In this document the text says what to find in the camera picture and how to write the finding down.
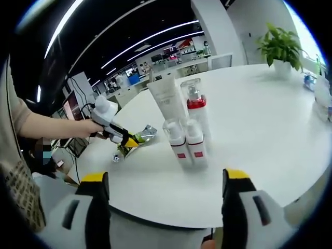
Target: red label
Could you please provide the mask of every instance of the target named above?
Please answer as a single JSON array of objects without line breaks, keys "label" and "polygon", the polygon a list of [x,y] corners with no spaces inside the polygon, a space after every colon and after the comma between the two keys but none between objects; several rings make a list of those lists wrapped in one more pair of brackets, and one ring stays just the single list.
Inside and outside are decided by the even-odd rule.
[{"label": "red label", "polygon": [[179,157],[179,158],[186,158],[186,155],[184,153],[181,153],[181,154],[177,154],[177,157]]},{"label": "red label", "polygon": [[195,157],[203,157],[203,152],[195,152],[194,155]]}]

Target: person's arm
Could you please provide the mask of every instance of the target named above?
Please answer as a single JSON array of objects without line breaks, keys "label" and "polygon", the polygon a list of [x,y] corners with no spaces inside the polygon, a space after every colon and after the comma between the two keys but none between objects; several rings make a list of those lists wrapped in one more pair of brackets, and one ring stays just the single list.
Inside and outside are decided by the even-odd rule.
[{"label": "person's arm", "polygon": [[70,137],[87,138],[91,133],[101,132],[103,128],[91,120],[73,121],[55,119],[33,113],[23,100],[17,97],[11,70],[8,69],[8,91],[11,117],[17,135],[39,139],[67,139]]},{"label": "person's arm", "polygon": [[31,112],[18,132],[19,136],[31,139],[67,139],[70,137],[89,137],[91,133],[102,132],[103,127],[91,119],[74,121],[45,117]]}]

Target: potted plant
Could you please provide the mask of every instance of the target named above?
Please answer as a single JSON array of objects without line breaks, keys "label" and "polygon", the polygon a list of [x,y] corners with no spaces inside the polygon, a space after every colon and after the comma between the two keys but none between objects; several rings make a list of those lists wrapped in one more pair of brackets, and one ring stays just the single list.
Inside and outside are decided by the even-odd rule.
[{"label": "potted plant", "polygon": [[276,74],[283,79],[288,79],[291,75],[292,67],[295,70],[302,69],[300,62],[300,45],[294,40],[297,35],[292,31],[285,31],[280,27],[275,27],[267,23],[269,31],[264,38],[258,39],[262,56],[266,57],[269,66],[274,65]]}]

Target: red cap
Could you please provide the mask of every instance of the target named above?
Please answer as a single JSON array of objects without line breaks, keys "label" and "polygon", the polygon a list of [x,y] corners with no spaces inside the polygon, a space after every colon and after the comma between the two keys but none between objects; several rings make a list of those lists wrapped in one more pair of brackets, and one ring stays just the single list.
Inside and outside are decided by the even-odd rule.
[{"label": "red cap", "polygon": [[187,100],[187,108],[188,109],[197,109],[206,106],[206,98],[204,95],[197,100]]}]

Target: office desk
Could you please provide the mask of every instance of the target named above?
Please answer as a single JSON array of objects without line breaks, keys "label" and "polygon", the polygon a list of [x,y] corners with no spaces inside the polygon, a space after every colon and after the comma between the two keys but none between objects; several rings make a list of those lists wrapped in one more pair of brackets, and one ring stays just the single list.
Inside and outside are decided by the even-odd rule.
[{"label": "office desk", "polygon": [[[257,189],[286,206],[322,175],[330,155],[330,128],[312,111],[314,96],[294,71],[275,78],[265,64],[208,71],[205,87],[212,132],[207,170],[184,171],[162,130],[163,116],[149,91],[139,93],[115,121],[133,132],[158,129],[149,146],[112,163],[116,145],[96,139],[78,159],[80,177],[109,172],[110,205],[153,222],[188,228],[220,227],[222,170],[245,171]],[[76,179],[75,169],[70,177]]]}]

